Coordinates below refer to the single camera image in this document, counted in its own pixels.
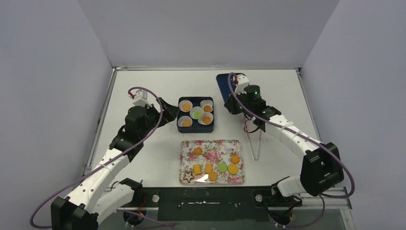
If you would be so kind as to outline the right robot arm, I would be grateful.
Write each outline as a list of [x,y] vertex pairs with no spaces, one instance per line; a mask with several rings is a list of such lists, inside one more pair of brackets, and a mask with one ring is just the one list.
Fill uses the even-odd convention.
[[283,205],[291,196],[319,196],[342,180],[338,155],[308,137],[283,115],[259,126],[259,158],[250,157],[253,139],[242,115],[214,108],[214,132],[161,132],[152,153],[156,181],[163,185],[269,185],[271,199]]

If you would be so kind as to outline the dark blue box lid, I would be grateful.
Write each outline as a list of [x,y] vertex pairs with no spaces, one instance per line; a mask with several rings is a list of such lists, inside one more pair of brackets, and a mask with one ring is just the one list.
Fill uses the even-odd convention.
[[232,76],[228,79],[229,73],[218,74],[216,76],[216,82],[219,87],[219,91],[222,95],[224,103],[226,103],[231,95],[231,92],[235,91],[236,84],[235,84],[235,76]]

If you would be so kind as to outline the pink cat paw tongs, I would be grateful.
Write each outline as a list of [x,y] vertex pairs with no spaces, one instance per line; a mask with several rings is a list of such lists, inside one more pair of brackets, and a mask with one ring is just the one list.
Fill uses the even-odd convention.
[[247,115],[243,116],[243,121],[243,131],[246,134],[252,158],[254,161],[257,161],[261,149],[262,130]]

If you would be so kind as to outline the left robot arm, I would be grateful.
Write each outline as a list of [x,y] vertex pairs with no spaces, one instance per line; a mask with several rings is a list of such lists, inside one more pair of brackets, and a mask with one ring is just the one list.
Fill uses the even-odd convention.
[[100,160],[98,167],[78,182],[66,197],[56,197],[51,204],[51,228],[54,230],[96,230],[119,207],[137,206],[143,201],[141,184],[125,179],[106,196],[103,192],[117,174],[143,148],[149,134],[176,119],[180,109],[158,98],[158,111],[144,99],[136,99]]

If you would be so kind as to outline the orange speckled round cookie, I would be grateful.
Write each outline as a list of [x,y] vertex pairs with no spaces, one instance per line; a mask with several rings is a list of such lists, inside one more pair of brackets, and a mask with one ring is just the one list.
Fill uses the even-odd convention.
[[205,117],[202,118],[202,123],[204,125],[209,125],[209,124],[211,124],[211,122],[212,122],[211,117],[205,116]]

